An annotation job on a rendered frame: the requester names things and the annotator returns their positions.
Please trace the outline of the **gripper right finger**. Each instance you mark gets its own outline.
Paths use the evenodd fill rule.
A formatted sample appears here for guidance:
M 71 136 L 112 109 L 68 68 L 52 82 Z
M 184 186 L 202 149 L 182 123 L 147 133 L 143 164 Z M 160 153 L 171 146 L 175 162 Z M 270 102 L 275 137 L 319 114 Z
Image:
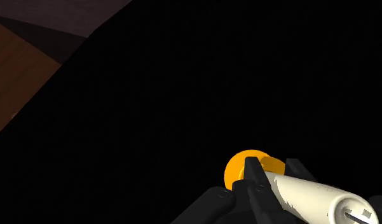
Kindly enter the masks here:
M 286 160 L 285 174 L 294 178 L 300 178 L 307 181 L 317 183 L 317 180 L 312 176 L 310 171 L 295 158 Z M 374 195 L 369 197 L 368 203 L 372 206 L 378 216 L 379 224 L 382 224 L 382 195 Z

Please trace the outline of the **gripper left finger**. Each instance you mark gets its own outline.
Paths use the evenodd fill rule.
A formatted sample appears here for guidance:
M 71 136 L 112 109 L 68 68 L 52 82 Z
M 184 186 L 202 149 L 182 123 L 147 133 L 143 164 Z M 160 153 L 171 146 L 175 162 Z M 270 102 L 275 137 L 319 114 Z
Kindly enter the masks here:
M 209 188 L 170 224 L 303 224 L 280 205 L 260 161 L 246 157 L 244 165 L 232 190 Z

